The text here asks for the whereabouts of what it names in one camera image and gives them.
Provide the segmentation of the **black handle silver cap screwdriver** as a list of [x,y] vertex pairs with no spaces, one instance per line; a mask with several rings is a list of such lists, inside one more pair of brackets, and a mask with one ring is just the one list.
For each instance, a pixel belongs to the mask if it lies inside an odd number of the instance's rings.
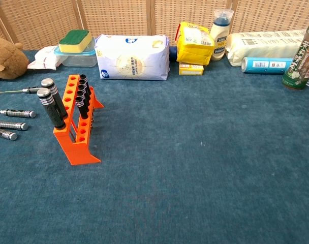
[[59,112],[63,119],[66,119],[68,117],[68,113],[66,111],[66,108],[63,104],[63,101],[59,95],[57,86],[55,85],[54,81],[51,78],[45,78],[41,81],[41,86],[44,88],[49,89],[50,93],[52,94],[52,97],[54,98],[54,101],[59,109]]

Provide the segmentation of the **orange screwdriver rack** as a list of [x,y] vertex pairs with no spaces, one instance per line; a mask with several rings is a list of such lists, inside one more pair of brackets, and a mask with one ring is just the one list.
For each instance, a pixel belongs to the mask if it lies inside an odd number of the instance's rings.
[[53,134],[58,140],[62,150],[66,154],[71,165],[99,163],[101,160],[93,156],[89,151],[89,138],[92,126],[93,111],[103,108],[103,104],[97,100],[94,88],[90,87],[90,105],[88,118],[79,117],[78,123],[73,120],[74,109],[76,106],[75,98],[78,92],[78,83],[80,76],[78,74],[70,75],[63,95],[63,104],[68,113],[64,119],[66,127],[62,130],[53,129]]

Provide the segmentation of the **thin green shaft screwdriver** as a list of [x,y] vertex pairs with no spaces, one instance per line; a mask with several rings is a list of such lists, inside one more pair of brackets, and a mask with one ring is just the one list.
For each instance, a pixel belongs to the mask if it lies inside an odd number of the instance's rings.
[[34,86],[28,87],[21,90],[12,90],[12,91],[0,91],[0,94],[17,94],[17,93],[25,93],[25,94],[36,94],[39,89],[42,87]]

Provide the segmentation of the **black silver precision screwdriver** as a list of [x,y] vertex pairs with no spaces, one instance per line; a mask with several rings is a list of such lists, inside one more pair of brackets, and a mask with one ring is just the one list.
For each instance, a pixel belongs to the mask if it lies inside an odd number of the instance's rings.
[[36,113],[30,110],[12,110],[12,109],[3,109],[0,110],[0,114],[10,117],[24,117],[24,118],[35,118]]

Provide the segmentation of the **silver black labelled screwdriver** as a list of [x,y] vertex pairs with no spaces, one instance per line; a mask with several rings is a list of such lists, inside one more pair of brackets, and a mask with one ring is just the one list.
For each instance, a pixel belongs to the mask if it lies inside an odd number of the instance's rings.
[[6,131],[3,129],[0,129],[0,137],[11,140],[11,141],[15,141],[18,138],[16,133]]

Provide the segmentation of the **blue table cloth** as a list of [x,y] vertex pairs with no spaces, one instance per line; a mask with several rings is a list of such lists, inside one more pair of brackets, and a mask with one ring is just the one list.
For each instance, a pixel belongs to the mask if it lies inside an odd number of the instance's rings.
[[[101,162],[72,166],[38,97],[8,91],[81,73]],[[227,59],[166,81],[61,66],[0,81],[0,109],[37,113],[0,138],[0,244],[309,244],[309,87]]]

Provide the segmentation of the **small yellow box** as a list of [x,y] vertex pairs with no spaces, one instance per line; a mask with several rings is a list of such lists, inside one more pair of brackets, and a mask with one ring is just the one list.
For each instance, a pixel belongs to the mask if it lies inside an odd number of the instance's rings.
[[203,75],[203,72],[202,65],[179,63],[179,75]]

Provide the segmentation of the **white flour bag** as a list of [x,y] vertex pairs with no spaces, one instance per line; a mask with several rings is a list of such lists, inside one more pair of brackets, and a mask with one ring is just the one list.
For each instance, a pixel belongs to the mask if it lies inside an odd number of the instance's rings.
[[166,35],[101,34],[95,42],[101,79],[167,80],[169,39]]

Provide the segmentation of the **yellow snack bag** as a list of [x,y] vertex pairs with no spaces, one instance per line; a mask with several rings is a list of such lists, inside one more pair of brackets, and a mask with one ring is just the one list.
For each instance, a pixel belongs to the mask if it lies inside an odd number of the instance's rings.
[[175,35],[177,61],[206,66],[209,64],[215,43],[208,28],[181,22]]

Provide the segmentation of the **clear container blue lid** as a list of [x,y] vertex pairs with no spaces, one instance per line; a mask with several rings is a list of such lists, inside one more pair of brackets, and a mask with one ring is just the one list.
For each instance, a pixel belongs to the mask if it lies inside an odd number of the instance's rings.
[[60,52],[57,46],[53,53],[62,59],[62,64],[66,67],[94,67],[97,64],[95,52],[95,38],[87,45],[81,53],[64,53]]

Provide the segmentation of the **wicker folding screen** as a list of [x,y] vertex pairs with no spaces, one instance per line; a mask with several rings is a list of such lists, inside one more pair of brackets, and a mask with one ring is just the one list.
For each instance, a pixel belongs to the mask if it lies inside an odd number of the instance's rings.
[[309,24],[309,0],[0,0],[0,38],[25,50],[55,45],[72,29],[173,40],[180,22],[211,27],[217,9],[233,10],[233,33]]

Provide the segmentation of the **light blue tube can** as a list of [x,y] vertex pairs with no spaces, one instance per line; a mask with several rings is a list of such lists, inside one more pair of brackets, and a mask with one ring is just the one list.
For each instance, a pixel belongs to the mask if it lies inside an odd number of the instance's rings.
[[247,74],[284,74],[292,62],[291,58],[244,57],[241,70]]

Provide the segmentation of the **white pink wet wipes pack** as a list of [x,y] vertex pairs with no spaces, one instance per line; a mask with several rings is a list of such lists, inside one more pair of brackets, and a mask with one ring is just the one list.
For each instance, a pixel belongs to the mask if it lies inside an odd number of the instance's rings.
[[28,69],[51,69],[56,70],[66,59],[66,56],[55,55],[54,50],[57,46],[47,46],[35,54],[35,60],[28,64]]

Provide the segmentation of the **long white paper package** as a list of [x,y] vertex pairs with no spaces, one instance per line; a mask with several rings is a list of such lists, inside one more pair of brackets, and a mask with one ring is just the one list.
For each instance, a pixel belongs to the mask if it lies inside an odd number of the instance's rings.
[[304,29],[232,33],[227,37],[227,59],[239,67],[244,57],[293,58],[304,34]]

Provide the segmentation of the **green tea bottle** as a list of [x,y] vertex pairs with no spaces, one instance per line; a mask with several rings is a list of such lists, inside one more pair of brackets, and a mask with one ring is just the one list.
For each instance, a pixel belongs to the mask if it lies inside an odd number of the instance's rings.
[[303,89],[309,81],[309,26],[289,66],[283,74],[282,84],[291,89]]

